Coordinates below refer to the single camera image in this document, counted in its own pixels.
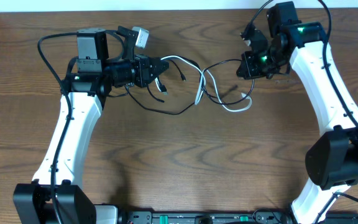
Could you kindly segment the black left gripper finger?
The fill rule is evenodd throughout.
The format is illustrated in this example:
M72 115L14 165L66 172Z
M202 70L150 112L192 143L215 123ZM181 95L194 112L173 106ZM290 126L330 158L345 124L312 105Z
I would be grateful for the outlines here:
M169 63L159 57L149 57L151 71L166 71L169 69Z
M143 87L146 87L147 85L151 84L152 82L155 82L158 87L164 86L160 79L160 75L164 71L151 71L150 69L144 69L143 70Z

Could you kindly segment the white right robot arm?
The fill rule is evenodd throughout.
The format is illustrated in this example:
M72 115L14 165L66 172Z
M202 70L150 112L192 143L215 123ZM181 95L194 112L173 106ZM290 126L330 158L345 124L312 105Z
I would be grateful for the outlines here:
M264 4L269 36L249 23L241 37L250 47L237 76L272 78L282 67L301 80L314 109L319 139L305 156L308 180L292 201L287 223L321 223L339 197L358 184L358 106L334 63L330 28L301 22L291 1Z

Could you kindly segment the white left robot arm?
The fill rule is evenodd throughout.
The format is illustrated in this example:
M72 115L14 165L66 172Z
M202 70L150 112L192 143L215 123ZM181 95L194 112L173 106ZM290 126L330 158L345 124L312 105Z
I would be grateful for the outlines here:
M112 88L147 87L168 68L158 57L136 54L149 32L141 27L75 32L78 54L59 79L60 113L47 153L28 184L18 184L13 202L22 223L124 223L114 205L96 205L82 189L93 129Z

